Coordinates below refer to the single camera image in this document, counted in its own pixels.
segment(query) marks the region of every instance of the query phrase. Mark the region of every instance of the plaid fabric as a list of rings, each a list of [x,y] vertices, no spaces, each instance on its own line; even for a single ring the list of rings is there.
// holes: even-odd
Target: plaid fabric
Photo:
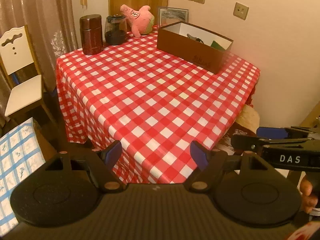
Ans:
[[[20,124],[0,139],[0,235],[18,223],[10,206],[10,196],[21,181],[45,162],[40,151],[33,119]]]
[[[217,75],[156,48],[157,31],[86,56],[57,59],[68,140],[120,140],[124,182],[180,183],[196,168],[192,140],[212,148],[243,108],[260,70],[230,54]]]

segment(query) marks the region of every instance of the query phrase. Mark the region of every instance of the chair seat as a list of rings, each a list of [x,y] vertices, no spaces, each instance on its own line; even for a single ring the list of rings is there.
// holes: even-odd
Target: chair seat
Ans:
[[[31,105],[42,98],[42,79],[37,75],[15,86],[10,93],[5,116],[9,116],[18,110]]]

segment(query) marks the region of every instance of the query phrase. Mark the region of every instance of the wall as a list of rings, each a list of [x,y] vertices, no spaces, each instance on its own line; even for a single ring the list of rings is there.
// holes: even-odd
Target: wall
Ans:
[[[78,40],[79,48],[81,48],[81,38],[80,38],[80,24],[79,20],[82,16],[89,14],[100,14],[102,17],[102,32],[103,40],[104,38],[104,26],[106,23],[106,18],[109,15],[108,0],[88,0],[88,8],[82,8],[80,5],[80,0],[72,0],[72,10],[73,17],[75,21],[76,35]]]
[[[247,19],[233,16],[236,2]],[[169,0],[189,22],[232,38],[261,70],[253,104],[262,126],[298,125],[320,101],[320,0]]]

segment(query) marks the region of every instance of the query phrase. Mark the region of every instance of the hand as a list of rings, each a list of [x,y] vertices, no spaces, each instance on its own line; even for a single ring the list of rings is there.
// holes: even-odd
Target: hand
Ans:
[[[304,176],[300,183],[300,191],[302,192],[302,209],[309,214],[318,203],[318,197],[311,194],[312,184]]]

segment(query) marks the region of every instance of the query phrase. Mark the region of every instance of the brown box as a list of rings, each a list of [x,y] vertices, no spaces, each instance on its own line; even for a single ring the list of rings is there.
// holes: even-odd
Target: brown box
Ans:
[[[211,47],[213,41],[222,48],[216,49],[217,45],[216,48]],[[157,48],[217,74],[228,59],[232,43],[233,40],[218,33],[190,23],[177,22],[159,28]]]

